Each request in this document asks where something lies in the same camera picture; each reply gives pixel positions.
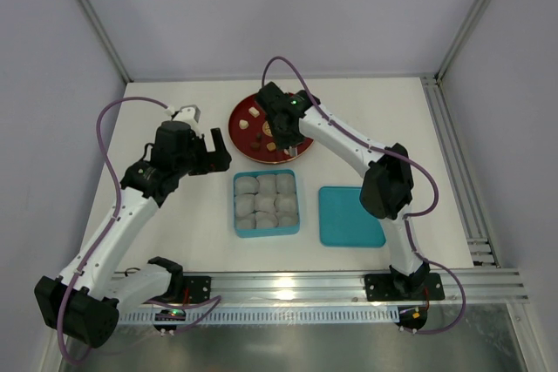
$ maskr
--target gray wall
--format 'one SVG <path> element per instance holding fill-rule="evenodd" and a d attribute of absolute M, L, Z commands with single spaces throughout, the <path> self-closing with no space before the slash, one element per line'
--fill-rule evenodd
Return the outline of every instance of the gray wall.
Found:
<path fill-rule="evenodd" d="M 0 10 L 0 365 L 28 371 L 47 330 L 33 288 L 78 249 L 101 168 L 95 119 L 124 85 L 74 0 Z"/>
<path fill-rule="evenodd" d="M 504 263 L 558 344 L 558 1 L 493 0 L 444 86 Z"/>
<path fill-rule="evenodd" d="M 309 76 L 434 73 L 473 2 L 91 1 L 136 79 L 259 77 L 277 54 Z"/>

